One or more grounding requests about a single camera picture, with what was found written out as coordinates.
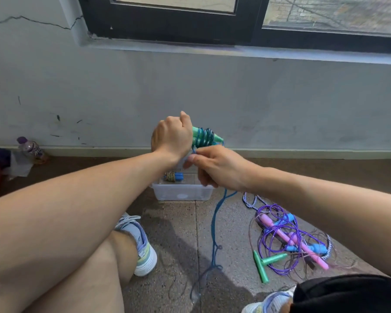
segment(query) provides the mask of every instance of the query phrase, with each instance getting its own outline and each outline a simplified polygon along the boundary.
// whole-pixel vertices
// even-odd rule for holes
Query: green jump rope handle
[[[253,251],[253,259],[255,260],[256,268],[258,269],[259,276],[261,277],[262,283],[268,283],[269,279],[268,276],[265,273],[265,266],[277,262],[281,259],[284,259],[287,257],[287,253],[277,254],[268,258],[261,258],[259,254],[256,252],[256,250]]]
[[[198,135],[198,127],[193,126],[193,144],[196,143],[197,135]],[[223,144],[223,138],[214,134],[213,142]]]

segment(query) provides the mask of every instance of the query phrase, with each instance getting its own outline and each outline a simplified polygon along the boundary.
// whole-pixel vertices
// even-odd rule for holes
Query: white sneaker
[[[136,221],[140,218],[140,216],[130,216],[125,213],[117,223],[115,230],[127,231],[135,238],[138,249],[138,263],[136,265],[135,275],[143,277],[155,268],[158,257],[154,248],[149,244],[142,226]]]
[[[296,286],[287,291],[277,291],[268,295],[263,302],[251,303],[242,313],[279,313],[281,307],[292,299]]]

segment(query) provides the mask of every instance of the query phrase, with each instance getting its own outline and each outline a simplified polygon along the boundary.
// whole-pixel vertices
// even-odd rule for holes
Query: purple bottle cap
[[[27,142],[27,138],[25,136],[20,136],[17,138],[17,142],[22,145]]]

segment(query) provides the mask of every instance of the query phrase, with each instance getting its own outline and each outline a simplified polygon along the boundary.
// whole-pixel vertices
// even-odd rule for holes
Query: forearm
[[[327,232],[391,275],[391,194],[259,168],[250,192]]]
[[[141,191],[173,165],[167,155],[154,152],[1,197],[0,269],[55,259],[78,265],[109,235]]]

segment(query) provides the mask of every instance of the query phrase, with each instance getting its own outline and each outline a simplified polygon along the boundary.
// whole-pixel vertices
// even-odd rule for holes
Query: plastic bottle
[[[20,136],[17,142],[20,144],[19,149],[28,157],[32,158],[33,163],[41,165],[48,160],[47,154],[39,147],[37,142],[29,141],[24,136]]]

